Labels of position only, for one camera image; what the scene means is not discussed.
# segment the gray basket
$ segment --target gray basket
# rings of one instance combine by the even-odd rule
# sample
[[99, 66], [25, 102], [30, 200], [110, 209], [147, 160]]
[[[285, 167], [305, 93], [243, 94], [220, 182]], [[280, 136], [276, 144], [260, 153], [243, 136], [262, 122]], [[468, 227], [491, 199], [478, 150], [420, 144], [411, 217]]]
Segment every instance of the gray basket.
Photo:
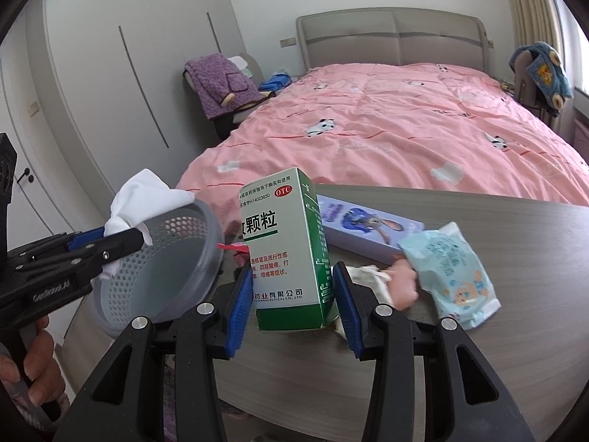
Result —
[[180, 317], [208, 294], [223, 261], [221, 225], [202, 201], [145, 222], [153, 246], [125, 257], [116, 276], [95, 279], [94, 316], [111, 337], [137, 316]]

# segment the table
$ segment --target table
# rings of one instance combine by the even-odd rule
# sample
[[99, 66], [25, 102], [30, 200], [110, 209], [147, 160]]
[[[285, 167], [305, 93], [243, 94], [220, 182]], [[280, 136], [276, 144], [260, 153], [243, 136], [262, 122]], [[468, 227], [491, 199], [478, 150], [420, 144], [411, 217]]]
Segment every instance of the table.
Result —
[[[502, 303], [469, 335], [511, 391], [537, 441], [546, 440], [589, 379], [589, 208], [410, 189], [317, 186], [317, 192], [422, 221], [426, 228], [458, 223]], [[330, 248], [330, 258], [332, 263], [370, 262], [337, 248]], [[74, 388], [105, 350], [104, 337], [98, 344], [91, 340], [96, 328], [86, 312], [82, 305], [62, 351], [66, 359], [78, 361], [66, 364]], [[431, 297], [421, 293], [408, 315], [434, 322]], [[355, 360], [332, 330], [273, 334], [256, 330], [252, 317], [248, 324], [235, 359], [215, 363], [219, 396], [299, 432], [359, 441], [373, 362]], [[414, 440], [423, 440], [420, 358], [415, 378]]]

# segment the hand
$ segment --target hand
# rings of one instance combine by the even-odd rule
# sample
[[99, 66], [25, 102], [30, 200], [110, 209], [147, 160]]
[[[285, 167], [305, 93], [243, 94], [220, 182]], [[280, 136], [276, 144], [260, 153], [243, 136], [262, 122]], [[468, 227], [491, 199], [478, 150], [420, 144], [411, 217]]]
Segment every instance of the hand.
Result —
[[389, 294], [395, 305], [395, 309], [404, 311], [417, 301], [417, 274], [406, 259], [398, 259], [383, 273], [391, 278], [387, 282]]
[[[48, 316], [36, 322], [37, 337], [32, 342], [24, 361], [25, 374], [33, 380], [29, 388], [29, 399], [36, 407], [56, 400], [66, 391], [66, 382], [61, 376], [57, 361], [53, 358], [53, 338], [44, 330], [48, 325]], [[15, 383], [20, 379], [17, 365], [10, 358], [0, 354], [0, 380], [4, 386], [8, 389], [11, 382]]]

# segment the purple jacket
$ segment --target purple jacket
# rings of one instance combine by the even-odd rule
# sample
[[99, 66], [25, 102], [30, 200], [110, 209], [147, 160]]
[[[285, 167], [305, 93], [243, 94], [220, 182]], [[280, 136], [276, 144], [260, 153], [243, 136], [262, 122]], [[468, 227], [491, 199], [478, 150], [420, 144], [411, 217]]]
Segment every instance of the purple jacket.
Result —
[[[264, 99], [255, 84], [221, 53], [190, 60], [184, 66], [190, 75], [208, 119], [232, 113], [239, 107]], [[229, 94], [235, 94], [225, 107]]]

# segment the wet wipes package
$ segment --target wet wipes package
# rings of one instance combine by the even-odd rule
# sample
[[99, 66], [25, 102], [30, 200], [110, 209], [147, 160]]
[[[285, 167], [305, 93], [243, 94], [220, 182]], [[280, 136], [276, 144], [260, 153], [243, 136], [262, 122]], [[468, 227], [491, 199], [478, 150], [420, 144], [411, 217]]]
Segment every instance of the wet wipes package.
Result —
[[473, 329], [501, 307], [485, 268], [455, 222], [401, 241], [424, 291], [434, 298], [438, 316], [453, 317]]
[[313, 183], [298, 168], [247, 184], [239, 193], [261, 330], [319, 329], [337, 313]]
[[317, 195], [328, 243], [391, 265], [399, 241], [423, 231], [423, 223], [358, 204]]

